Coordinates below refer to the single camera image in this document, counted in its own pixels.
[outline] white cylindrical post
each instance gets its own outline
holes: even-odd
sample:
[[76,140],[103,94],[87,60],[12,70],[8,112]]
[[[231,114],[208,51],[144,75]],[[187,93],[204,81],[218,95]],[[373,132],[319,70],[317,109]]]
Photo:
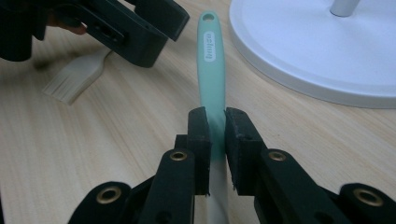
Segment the white cylindrical post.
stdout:
[[360,0],[334,0],[330,12],[339,17],[352,15]]

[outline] mint green handle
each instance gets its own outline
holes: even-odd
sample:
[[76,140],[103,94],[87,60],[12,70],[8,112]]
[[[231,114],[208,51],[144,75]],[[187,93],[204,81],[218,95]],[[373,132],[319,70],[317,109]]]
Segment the mint green handle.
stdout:
[[198,21],[197,65],[201,105],[212,137],[212,161],[225,160],[225,62],[219,18],[205,11]]

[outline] white logo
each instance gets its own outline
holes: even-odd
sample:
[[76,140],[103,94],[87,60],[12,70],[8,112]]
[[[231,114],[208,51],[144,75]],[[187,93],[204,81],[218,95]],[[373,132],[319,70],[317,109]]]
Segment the white logo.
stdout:
[[207,63],[216,60],[215,33],[207,31],[204,33],[204,60]]

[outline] white circular base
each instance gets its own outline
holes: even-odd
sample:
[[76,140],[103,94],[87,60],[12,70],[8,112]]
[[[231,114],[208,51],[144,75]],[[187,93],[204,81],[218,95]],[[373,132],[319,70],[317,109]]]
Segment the white circular base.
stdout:
[[268,77],[321,100],[396,108],[396,1],[233,0],[233,42]]

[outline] tabletop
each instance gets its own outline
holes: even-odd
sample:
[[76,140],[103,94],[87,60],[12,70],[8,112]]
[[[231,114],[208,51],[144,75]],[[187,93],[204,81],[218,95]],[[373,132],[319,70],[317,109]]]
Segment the tabletop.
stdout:
[[[131,187],[155,175],[188,113],[200,106],[196,32],[200,14],[220,18],[226,59],[226,105],[248,113],[264,142],[289,152],[316,183],[338,192],[346,183],[373,186],[396,199],[396,110],[323,102],[261,74],[229,33],[230,1],[178,0],[191,19],[151,68],[111,53],[104,73],[72,105],[42,93],[55,74],[101,44],[89,35],[49,28],[22,63],[0,60],[0,193],[6,223],[67,223],[94,187]],[[252,197],[233,191],[231,223],[259,223]],[[205,223],[197,196],[195,223]]]

